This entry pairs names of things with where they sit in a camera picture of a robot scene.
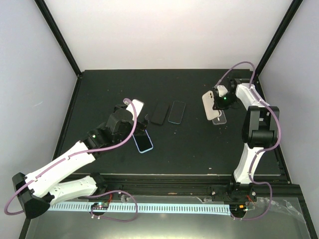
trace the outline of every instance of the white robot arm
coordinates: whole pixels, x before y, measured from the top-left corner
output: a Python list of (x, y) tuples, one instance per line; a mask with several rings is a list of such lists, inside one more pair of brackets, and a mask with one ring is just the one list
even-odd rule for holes
[[(133, 104), (138, 117), (144, 103), (133, 100)], [(88, 132), (83, 140), (75, 143), (67, 152), (32, 173), (17, 173), (13, 176), (15, 190), (24, 187), (17, 197), (28, 219), (42, 215), (56, 203), (91, 196), (98, 189), (105, 190), (105, 181), (98, 173), (75, 181), (61, 181), (101, 156), (100, 152), (86, 152), (87, 150), (112, 146), (127, 138), (134, 124), (133, 111), (131, 105), (116, 105), (107, 123), (102, 123)], [(148, 125), (148, 116), (146, 115), (141, 122), (137, 121), (136, 125), (134, 134), (143, 133)]]
[[(234, 179), (236, 183), (250, 184), (252, 181), (249, 178), (249, 168), (253, 158), (258, 151), (268, 148), (277, 139), (277, 127), (274, 119), (265, 106), (260, 103), (262, 97), (258, 94), (254, 85), (249, 86), (248, 79), (230, 80), (227, 87), (218, 85), (214, 88), (212, 99), (211, 109), (213, 111), (227, 109), (237, 99), (240, 99), (247, 110), (242, 130), (244, 150), (240, 162), (234, 171)], [(278, 117), (279, 109), (277, 107), (270, 108)], [(262, 155), (263, 152), (257, 154), (250, 173), (252, 178)]]

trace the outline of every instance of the black metal frame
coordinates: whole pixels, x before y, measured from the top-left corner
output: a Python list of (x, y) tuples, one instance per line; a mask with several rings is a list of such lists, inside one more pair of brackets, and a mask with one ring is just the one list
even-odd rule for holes
[(46, 3), (44, 0), (34, 0), (35, 3), (37, 4), (38, 8), (40, 9), (44, 19), (46, 20), (46, 22), (48, 23), (48, 26), (50, 27), (53, 35), (55, 36), (57, 42), (59, 43), (64, 55), (66, 56), (66, 58), (68, 59), (71, 67), (73, 68), (73, 71), (75, 73), (75, 75), (77, 77), (80, 77), (82, 72), (80, 70), (80, 68), (78, 67), (68, 45), (66, 44), (62, 33), (59, 30), (59, 27), (57, 26), (57, 24), (54, 21), (53, 16), (50, 13), (49, 8), (47, 7)]
[[(72, 66), (75, 74), (77, 75), (77, 83), (72, 94), (72, 99), (67, 111), (67, 115), (63, 124), (63, 128), (59, 137), (59, 141), (56, 147), (56, 151), (54, 153), (53, 158), (57, 158), (60, 155), (61, 147), (64, 142), (64, 137), (67, 132), (67, 128), (69, 125), (69, 121), (72, 115), (72, 111), (74, 108), (74, 104), (77, 99), (78, 91), (81, 84), (81, 71), (72, 56), (72, 53), (67, 46), (58, 26), (56, 25), (47, 5), (44, 0), (34, 0), (38, 5), (41, 13), (43, 14), (46, 22), (48, 23), (50, 29), (52, 30), (56, 40), (58, 41), (61, 49), (63, 50), (65, 56), (67, 57), (70, 65)], [(285, 30), (287, 29), (289, 23), (297, 12), (300, 4), (303, 0), (293, 0), (290, 7), (288, 8), (283, 20), (281, 21), (275, 35), (273, 36), (269, 46), (267, 47), (261, 61), (259, 62), (256, 68), (256, 78), (255, 78), (255, 86), (257, 91), (264, 98), (264, 94), (261, 88), (261, 84), (259, 81), (259, 75), (267, 64), (269, 58), (271, 57), (274, 49), (279, 43), (281, 37), (283, 36)], [(311, 217), (305, 203), (305, 199), (303, 197), (302, 191), (299, 185), (291, 184), (291, 179), (287, 170), (286, 163), (283, 158), (282, 151), (280, 147), (275, 150), (276, 158), (278, 160), (278, 165), (281, 170), (281, 176), (279, 177), (255, 177), (257, 181), (266, 180), (272, 184), (274, 197), (297, 197), (302, 209), (302, 213), (307, 223), (307, 227), (311, 238), (317, 239), (317, 235), (315, 232), (314, 225), (311, 221)], [(70, 175), (67, 180), (74, 180), (83, 177), (80, 174)], [(178, 193), (178, 195), (188, 194), (190, 192), (195, 195), (201, 196), (210, 196), (209, 190), (207, 190), (210, 186), (214, 184), (226, 184), (229, 181), (229, 176), (221, 176), (221, 177), (182, 177), (182, 176), (153, 176), (150, 179), (148, 176), (143, 175), (104, 175), (108, 184), (121, 184), (123, 186), (123, 190), (130, 191), (133, 195), (143, 194), (143, 195), (167, 195), (168, 192), (174, 190), (174, 192)], [(258, 196), (268, 197), (269, 188), (267, 186), (258, 186), (254, 185), (255, 191)], [(30, 220), (26, 219), (24, 225), (22, 227), (22, 231), (19, 239), (24, 239), (26, 237), (26, 233), (30, 224)]]

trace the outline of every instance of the red wire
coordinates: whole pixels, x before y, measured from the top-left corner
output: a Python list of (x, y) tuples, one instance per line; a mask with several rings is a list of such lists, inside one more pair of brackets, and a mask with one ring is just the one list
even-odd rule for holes
[(248, 198), (248, 200), (249, 200), (250, 202), (252, 202), (254, 205), (256, 205), (255, 202), (254, 202), (253, 200), (251, 200), (251, 198), (249, 197), (249, 195), (247, 195), (247, 198)]
[(110, 194), (110, 198), (109, 198), (109, 200), (108, 200), (108, 203), (110, 203), (111, 200), (112, 200), (112, 194)]

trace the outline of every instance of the black tabletop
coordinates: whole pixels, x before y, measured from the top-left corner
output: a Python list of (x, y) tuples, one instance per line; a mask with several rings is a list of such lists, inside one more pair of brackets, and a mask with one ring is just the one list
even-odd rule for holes
[[(108, 120), (123, 98), (145, 103), (143, 113), (152, 116), (158, 102), (186, 103), (181, 124), (165, 119), (163, 125), (149, 123), (153, 150), (140, 154), (133, 139), (77, 173), (230, 175), (242, 151), (241, 128), (246, 110), (239, 103), (225, 111), (227, 123), (213, 125), (205, 115), (202, 95), (211, 90), (226, 70), (90, 70), (85, 71), (67, 127), (61, 153), (86, 132)], [(237, 70), (249, 77), (248, 70)], [(266, 152), (258, 175), (279, 175), (274, 152)]]

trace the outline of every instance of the white phone case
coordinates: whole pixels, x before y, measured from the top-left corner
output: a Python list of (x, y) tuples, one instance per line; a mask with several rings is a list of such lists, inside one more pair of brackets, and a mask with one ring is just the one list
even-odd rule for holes
[(206, 117), (208, 120), (213, 120), (214, 118), (220, 117), (221, 111), (213, 110), (214, 105), (214, 95), (212, 91), (207, 91), (203, 96), (203, 104), (205, 108)]

